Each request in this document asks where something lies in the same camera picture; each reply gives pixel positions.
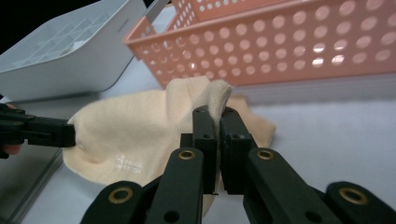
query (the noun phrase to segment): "perforated basket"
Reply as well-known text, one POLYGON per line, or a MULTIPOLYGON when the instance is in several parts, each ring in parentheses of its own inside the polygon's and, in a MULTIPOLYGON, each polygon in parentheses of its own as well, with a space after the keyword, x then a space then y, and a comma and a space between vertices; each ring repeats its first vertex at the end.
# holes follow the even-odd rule
POLYGON ((396 1, 174 0, 156 34, 143 18, 123 43, 165 86, 208 76, 232 85, 396 71, 396 1))

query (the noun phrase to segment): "pink plastic basket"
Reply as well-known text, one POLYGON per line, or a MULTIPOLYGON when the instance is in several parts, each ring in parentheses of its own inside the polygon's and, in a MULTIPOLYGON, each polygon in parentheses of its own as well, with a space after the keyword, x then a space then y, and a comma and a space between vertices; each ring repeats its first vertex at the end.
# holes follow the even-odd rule
POLYGON ((173 0, 156 34, 143 18, 123 39, 165 87, 208 76, 252 85, 396 71, 396 0, 173 0))

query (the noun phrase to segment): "pink basket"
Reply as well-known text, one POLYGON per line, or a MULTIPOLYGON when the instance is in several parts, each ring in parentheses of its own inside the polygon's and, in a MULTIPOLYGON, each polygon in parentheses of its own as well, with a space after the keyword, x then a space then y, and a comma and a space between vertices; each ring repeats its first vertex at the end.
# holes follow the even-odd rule
POLYGON ((252 85, 396 71, 396 0, 173 0, 156 34, 146 18, 123 43, 163 85, 208 76, 252 85))

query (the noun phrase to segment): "beige cloth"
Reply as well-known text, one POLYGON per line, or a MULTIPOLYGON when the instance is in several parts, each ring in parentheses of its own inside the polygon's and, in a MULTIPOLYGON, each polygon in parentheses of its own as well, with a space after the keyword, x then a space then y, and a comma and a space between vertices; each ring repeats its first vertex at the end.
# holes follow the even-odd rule
MULTIPOLYGON (((143 91, 86 105, 69 120, 76 128, 77 144, 64 148, 64 163, 96 183, 129 180, 145 186, 163 174, 170 154, 179 148, 180 134, 192 132, 193 109, 207 105, 219 131, 231 91, 224 81, 192 77, 173 79, 165 91, 143 91)), ((250 116, 243 98, 230 102, 241 115, 250 116)), ((269 121, 259 117, 247 121, 254 122, 258 134, 264 129, 271 130, 272 136, 275 126, 269 121)), ((268 146, 268 133, 262 133, 261 146, 268 146)), ((204 196, 204 214, 213 199, 213 195, 204 196)))

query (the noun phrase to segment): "plastic container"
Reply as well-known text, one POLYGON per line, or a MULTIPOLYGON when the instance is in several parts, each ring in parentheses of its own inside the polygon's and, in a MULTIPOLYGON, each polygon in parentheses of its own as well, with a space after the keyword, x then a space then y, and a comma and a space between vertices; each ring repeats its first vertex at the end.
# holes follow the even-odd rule
POLYGON ((0 56, 0 93, 13 101, 103 91, 133 54, 121 43, 141 0, 102 0, 56 17, 0 56))
POLYGON ((208 76, 235 86, 396 71, 396 1, 174 0, 156 34, 143 18, 123 38, 163 87, 208 76))

